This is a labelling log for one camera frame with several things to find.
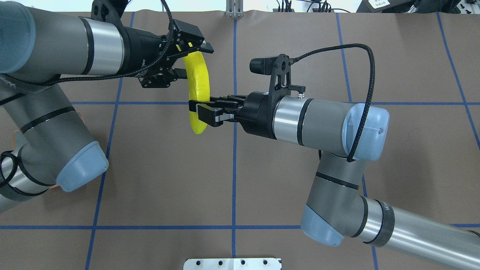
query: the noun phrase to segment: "white metal plate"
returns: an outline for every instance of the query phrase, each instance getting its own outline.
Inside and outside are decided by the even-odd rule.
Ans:
[[[183,270],[282,270],[278,258],[189,259]]]

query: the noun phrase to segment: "white label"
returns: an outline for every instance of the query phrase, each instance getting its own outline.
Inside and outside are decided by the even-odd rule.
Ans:
[[[374,9],[388,6],[390,4],[388,0],[368,0],[368,3],[370,3]]]

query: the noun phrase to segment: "black cable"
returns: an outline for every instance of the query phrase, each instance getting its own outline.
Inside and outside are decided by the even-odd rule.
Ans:
[[[320,8],[320,4],[322,4],[323,2],[321,2],[321,1],[312,1],[312,2],[310,3],[310,6],[308,6],[306,12],[308,12],[308,11],[310,10],[310,8],[312,7],[312,5],[315,4],[315,3],[317,3],[317,4],[318,4],[318,8]]]
[[[361,48],[367,51],[368,54],[368,59],[370,61],[370,79],[368,82],[368,93],[367,93],[367,99],[365,100],[365,107],[363,108],[363,113],[360,118],[360,125],[357,129],[357,134],[355,135],[355,139],[353,140],[353,145],[350,150],[350,153],[348,154],[347,161],[352,162],[354,161],[353,156],[355,155],[355,150],[357,150],[357,146],[360,141],[361,133],[363,131],[363,127],[365,126],[365,122],[367,121],[367,115],[368,115],[368,110],[370,109],[370,104],[372,102],[372,97],[373,97],[373,86],[375,84],[375,59],[373,58],[373,52],[370,47],[364,44],[359,44],[359,43],[354,43],[354,44],[345,44],[345,45],[339,45],[339,46],[334,46],[334,47],[328,47],[328,48],[323,48],[323,49],[316,49],[311,52],[305,53],[299,57],[292,58],[292,62],[290,65],[295,64],[296,62],[302,60],[303,58],[319,53],[319,52],[324,52],[324,51],[329,51],[329,50],[337,50],[337,49],[346,49],[346,48]]]
[[[343,10],[343,11],[346,11],[346,12],[348,12],[348,13],[351,13],[350,11],[344,10],[344,9],[327,9],[327,10],[325,10],[324,12],[329,12],[330,10]]]
[[[5,175],[3,175],[3,170],[1,169],[1,164],[5,158],[10,158],[12,160],[12,170],[10,171],[7,178],[5,178]],[[13,177],[15,176],[15,173],[17,172],[17,168],[18,168],[18,159],[14,154],[12,154],[12,151],[3,152],[0,156],[0,188],[8,184],[8,182],[10,182],[13,179]]]
[[[158,63],[163,58],[163,56],[165,55],[165,53],[167,52],[169,47],[173,44],[173,29],[174,29],[174,26],[175,26],[175,22],[173,21],[173,17],[172,17],[172,13],[170,12],[170,8],[168,7],[165,0],[160,0],[160,1],[162,2],[163,6],[165,7],[165,11],[167,11],[168,21],[170,23],[170,29],[169,29],[169,33],[168,33],[168,36],[167,36],[166,45],[164,46],[163,50],[160,52],[157,59],[155,59],[153,62],[151,62],[150,64],[146,65],[145,67],[143,67],[141,69],[138,69],[138,70],[135,70],[135,71],[132,71],[132,72],[129,72],[129,73],[125,73],[125,74],[107,75],[107,76],[98,76],[98,77],[68,77],[68,78],[58,79],[58,80],[55,80],[55,81],[49,81],[49,82],[46,82],[44,84],[41,84],[41,86],[52,86],[52,85],[55,85],[55,84],[58,84],[58,83],[72,82],[72,81],[77,81],[77,82],[78,81],[101,81],[101,80],[117,79],[117,78],[122,78],[122,77],[130,77],[130,76],[136,75],[136,74],[138,74],[138,73],[140,73],[144,70],[147,70],[150,67],[152,67],[153,65],[155,65],[156,63]]]

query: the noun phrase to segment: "black cable bundle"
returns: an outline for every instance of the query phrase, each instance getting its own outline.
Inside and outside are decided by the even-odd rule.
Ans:
[[[368,93],[367,93],[367,99],[365,100],[365,107],[363,108],[363,113],[360,118],[360,125],[357,129],[357,133],[355,135],[355,139],[353,140],[353,145],[352,148],[348,154],[347,161],[352,162],[354,161],[353,156],[355,155],[355,150],[357,150],[357,146],[360,141],[361,133],[363,131],[363,127],[365,126],[365,122],[367,121],[367,115],[368,115],[368,110],[370,109],[370,104],[372,103],[372,97],[373,97],[373,86],[375,84],[375,59],[373,58],[373,52],[370,47],[364,44],[359,44],[359,43],[353,43],[353,44],[345,44],[345,45],[339,45],[339,46],[334,46],[334,47],[327,47],[323,49],[316,49],[311,52],[305,53],[299,57],[292,58],[292,62],[290,65],[295,64],[296,62],[302,60],[303,58],[319,53],[319,52],[324,52],[324,51],[330,51],[330,50],[337,50],[337,49],[346,49],[346,48],[361,48],[367,51],[368,54],[368,59],[370,60],[370,80],[368,83]]]

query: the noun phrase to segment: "silver metal ring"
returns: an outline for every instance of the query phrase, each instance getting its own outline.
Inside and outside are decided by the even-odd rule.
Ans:
[[[299,144],[297,130],[300,112],[306,101],[306,98],[299,99],[285,96],[278,103],[273,122],[274,133],[277,140]]]
[[[377,201],[365,198],[368,203],[368,217],[365,228],[359,234],[357,238],[363,240],[364,242],[372,241],[380,231],[382,226],[382,207]]]
[[[88,75],[117,73],[125,55],[120,32],[113,24],[86,20],[92,28],[94,41],[94,59]]]

